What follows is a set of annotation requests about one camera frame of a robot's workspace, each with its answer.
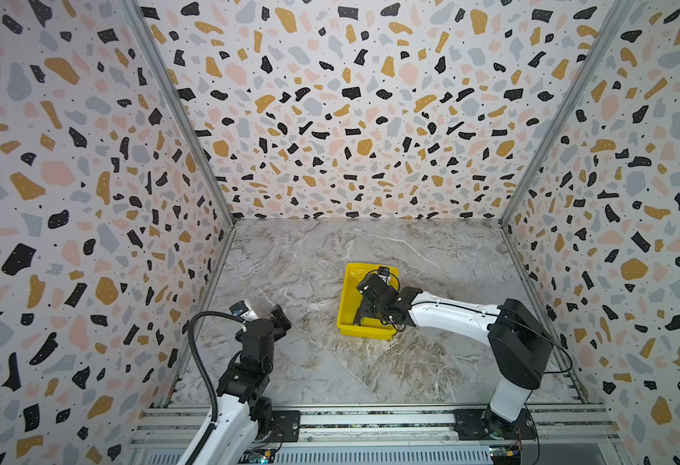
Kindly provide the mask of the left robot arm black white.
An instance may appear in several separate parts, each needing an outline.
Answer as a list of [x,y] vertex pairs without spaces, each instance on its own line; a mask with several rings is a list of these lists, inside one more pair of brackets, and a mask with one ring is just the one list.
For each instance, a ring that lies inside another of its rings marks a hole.
[[[214,383],[197,348],[196,323],[204,317],[236,322],[235,335],[241,350],[230,359]],[[228,313],[197,313],[187,329],[188,346],[208,393],[210,409],[180,464],[271,464],[277,457],[285,433],[273,419],[272,401],[264,396],[274,370],[274,344],[292,328],[280,305],[270,317],[258,317],[241,300]]]

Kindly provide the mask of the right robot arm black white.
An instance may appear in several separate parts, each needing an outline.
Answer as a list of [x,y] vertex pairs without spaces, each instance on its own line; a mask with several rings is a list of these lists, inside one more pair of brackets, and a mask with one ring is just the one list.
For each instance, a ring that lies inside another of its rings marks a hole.
[[508,298],[500,305],[484,305],[440,298],[414,287],[397,290],[376,271],[367,273],[355,290],[363,319],[394,329],[440,329],[491,350],[500,380],[483,413],[487,424],[514,425],[533,391],[541,387],[554,344],[522,302]]

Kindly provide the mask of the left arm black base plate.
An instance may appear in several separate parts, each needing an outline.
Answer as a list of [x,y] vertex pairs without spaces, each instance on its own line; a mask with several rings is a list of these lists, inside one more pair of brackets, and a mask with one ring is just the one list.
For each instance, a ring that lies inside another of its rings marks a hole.
[[297,443],[301,430],[300,410],[279,410],[257,417],[256,443]]

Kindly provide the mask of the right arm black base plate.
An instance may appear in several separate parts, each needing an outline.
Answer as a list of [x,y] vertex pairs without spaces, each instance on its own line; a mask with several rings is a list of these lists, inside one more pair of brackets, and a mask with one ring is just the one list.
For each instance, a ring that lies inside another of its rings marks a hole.
[[460,441],[537,439],[535,423],[526,408],[514,422],[503,420],[489,408],[456,409],[453,417],[453,430]]

